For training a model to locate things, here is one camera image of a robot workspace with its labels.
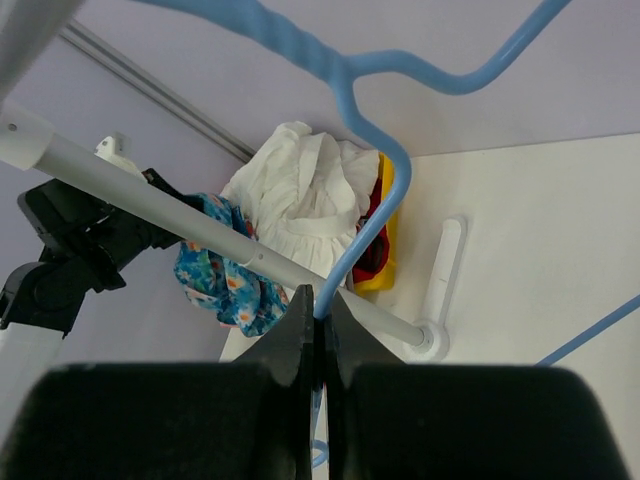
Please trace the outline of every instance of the gray strip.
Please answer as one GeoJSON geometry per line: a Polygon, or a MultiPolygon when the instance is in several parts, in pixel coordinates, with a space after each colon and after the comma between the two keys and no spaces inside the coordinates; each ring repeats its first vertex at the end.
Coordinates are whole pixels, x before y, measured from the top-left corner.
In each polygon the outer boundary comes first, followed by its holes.
{"type": "Polygon", "coordinates": [[[197,132],[247,163],[254,150],[75,20],[60,36],[197,132]]]}

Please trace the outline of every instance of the yellow container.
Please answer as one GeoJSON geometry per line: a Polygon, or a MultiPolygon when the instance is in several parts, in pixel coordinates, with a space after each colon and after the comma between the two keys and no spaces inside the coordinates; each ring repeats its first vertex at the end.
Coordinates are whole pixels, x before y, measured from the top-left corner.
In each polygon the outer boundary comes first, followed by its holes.
{"type": "MultiPolygon", "coordinates": [[[[389,195],[393,184],[393,163],[385,154],[380,153],[378,178],[382,181],[381,202],[389,195]]],[[[358,295],[393,288],[396,277],[396,234],[398,231],[398,212],[394,212],[387,222],[387,240],[389,241],[389,257],[382,269],[371,279],[355,284],[358,295]]]]}

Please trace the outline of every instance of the white fabric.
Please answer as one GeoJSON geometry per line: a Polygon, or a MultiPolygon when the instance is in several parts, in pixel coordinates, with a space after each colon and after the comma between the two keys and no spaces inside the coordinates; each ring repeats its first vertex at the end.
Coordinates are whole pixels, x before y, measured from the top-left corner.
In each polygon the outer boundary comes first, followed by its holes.
{"type": "Polygon", "coordinates": [[[378,162],[376,150],[284,123],[222,196],[240,206],[260,243],[326,278],[369,210],[378,162]]]}

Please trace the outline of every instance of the blue floral fabric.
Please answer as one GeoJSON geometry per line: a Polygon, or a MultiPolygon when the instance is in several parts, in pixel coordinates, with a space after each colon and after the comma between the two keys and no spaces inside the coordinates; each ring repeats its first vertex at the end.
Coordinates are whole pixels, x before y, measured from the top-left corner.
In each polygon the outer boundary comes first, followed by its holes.
{"type": "MultiPolygon", "coordinates": [[[[227,199],[204,193],[196,196],[203,200],[205,214],[256,239],[251,223],[227,199]]],[[[180,244],[174,273],[191,303],[213,310],[221,323],[240,327],[247,337],[267,332],[287,309],[280,285],[193,242],[180,244]]]]}

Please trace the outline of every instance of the white cloth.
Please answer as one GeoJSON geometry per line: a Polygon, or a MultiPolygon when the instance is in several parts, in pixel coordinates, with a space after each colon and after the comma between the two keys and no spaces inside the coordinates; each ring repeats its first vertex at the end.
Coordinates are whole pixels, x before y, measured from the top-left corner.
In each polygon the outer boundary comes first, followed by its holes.
{"type": "Polygon", "coordinates": [[[326,278],[369,210],[378,163],[376,150],[284,123],[222,196],[240,206],[260,243],[326,278]]]}

